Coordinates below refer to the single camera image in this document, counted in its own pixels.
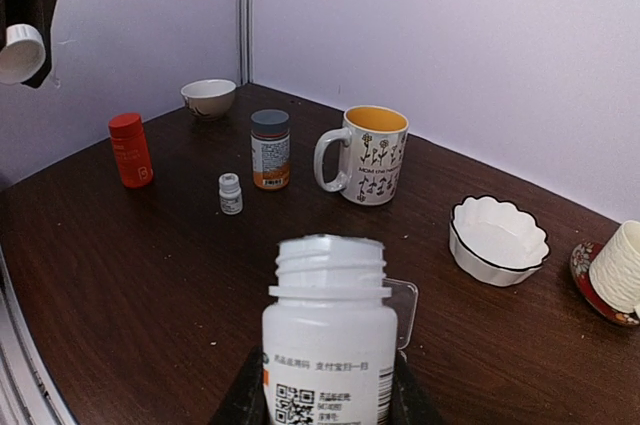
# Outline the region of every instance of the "red bottle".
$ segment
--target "red bottle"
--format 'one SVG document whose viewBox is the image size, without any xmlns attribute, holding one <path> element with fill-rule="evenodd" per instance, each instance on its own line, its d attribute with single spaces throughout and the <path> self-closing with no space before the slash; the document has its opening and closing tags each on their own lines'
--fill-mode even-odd
<svg viewBox="0 0 640 425">
<path fill-rule="evenodd" d="M 125 187 L 140 188 L 153 180 L 147 138 L 138 113 L 124 113 L 109 122 L 111 145 Z"/>
</svg>

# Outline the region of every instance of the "gray bottle cap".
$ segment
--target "gray bottle cap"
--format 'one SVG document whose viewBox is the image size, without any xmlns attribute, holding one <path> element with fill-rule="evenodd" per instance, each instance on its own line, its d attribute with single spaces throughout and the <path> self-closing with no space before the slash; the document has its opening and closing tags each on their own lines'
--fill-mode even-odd
<svg viewBox="0 0 640 425">
<path fill-rule="evenodd" d="M 225 173 L 218 179 L 220 190 L 225 193 L 234 193 L 240 190 L 240 179 L 235 173 Z"/>
<path fill-rule="evenodd" d="M 251 130 L 257 135 L 281 135 L 289 131 L 289 114 L 282 110 L 259 110 L 251 115 Z"/>
</svg>

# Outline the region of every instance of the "amber pill bottle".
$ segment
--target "amber pill bottle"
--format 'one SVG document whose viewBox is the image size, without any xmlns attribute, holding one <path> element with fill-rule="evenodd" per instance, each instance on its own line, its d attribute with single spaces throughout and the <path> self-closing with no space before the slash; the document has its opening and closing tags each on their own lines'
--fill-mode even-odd
<svg viewBox="0 0 640 425">
<path fill-rule="evenodd" d="M 260 110 L 251 115 L 253 183 L 262 190 L 281 190 L 289 184 L 289 114 Z"/>
<path fill-rule="evenodd" d="M 153 180 L 147 138 L 138 113 L 124 113 L 109 122 L 111 145 L 122 184 L 140 188 Z"/>
</svg>

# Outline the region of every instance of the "white wall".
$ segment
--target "white wall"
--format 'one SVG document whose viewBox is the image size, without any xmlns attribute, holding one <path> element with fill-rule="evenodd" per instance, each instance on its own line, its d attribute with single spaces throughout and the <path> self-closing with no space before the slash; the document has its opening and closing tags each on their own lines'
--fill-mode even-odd
<svg viewBox="0 0 640 425">
<path fill-rule="evenodd" d="M 0 85 L 0 183 L 105 138 L 118 113 L 180 107 L 189 81 L 237 79 L 236 16 L 236 0 L 59 0 L 60 87 Z"/>
<path fill-rule="evenodd" d="M 254 0 L 254 81 L 640 219 L 640 0 Z"/>
</svg>

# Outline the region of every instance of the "qr code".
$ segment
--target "qr code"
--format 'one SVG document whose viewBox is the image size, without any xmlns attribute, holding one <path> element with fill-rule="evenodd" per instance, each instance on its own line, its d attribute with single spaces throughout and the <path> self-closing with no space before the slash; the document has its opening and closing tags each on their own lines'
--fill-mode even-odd
<svg viewBox="0 0 640 425">
<path fill-rule="evenodd" d="M 276 423 L 312 425 L 316 393 L 278 384 L 276 386 Z"/>
</svg>

